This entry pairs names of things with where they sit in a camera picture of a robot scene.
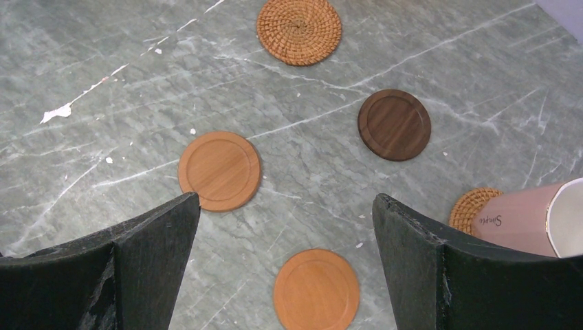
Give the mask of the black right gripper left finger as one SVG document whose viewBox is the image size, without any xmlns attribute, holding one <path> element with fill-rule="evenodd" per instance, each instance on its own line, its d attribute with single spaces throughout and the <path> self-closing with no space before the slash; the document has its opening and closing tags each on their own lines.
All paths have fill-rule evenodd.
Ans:
<svg viewBox="0 0 583 330">
<path fill-rule="evenodd" d="M 21 258 L 1 257 L 2 329 L 167 329 L 201 208 L 188 192 Z"/>
</svg>

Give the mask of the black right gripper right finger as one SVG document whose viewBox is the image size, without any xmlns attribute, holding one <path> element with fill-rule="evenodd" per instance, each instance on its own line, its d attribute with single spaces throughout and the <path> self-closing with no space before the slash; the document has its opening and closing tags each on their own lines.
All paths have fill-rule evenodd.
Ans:
<svg viewBox="0 0 583 330">
<path fill-rule="evenodd" d="M 373 225 L 398 329 L 581 329 L 582 257 L 501 247 L 378 194 Z"/>
</svg>

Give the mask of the pink mug white inside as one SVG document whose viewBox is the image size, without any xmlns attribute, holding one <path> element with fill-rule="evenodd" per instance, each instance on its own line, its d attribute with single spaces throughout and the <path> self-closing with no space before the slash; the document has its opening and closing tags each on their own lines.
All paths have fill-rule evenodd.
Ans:
<svg viewBox="0 0 583 330">
<path fill-rule="evenodd" d="M 472 221 L 490 243 L 542 256 L 582 254 L 582 178 L 505 193 L 490 199 Z"/>
</svg>

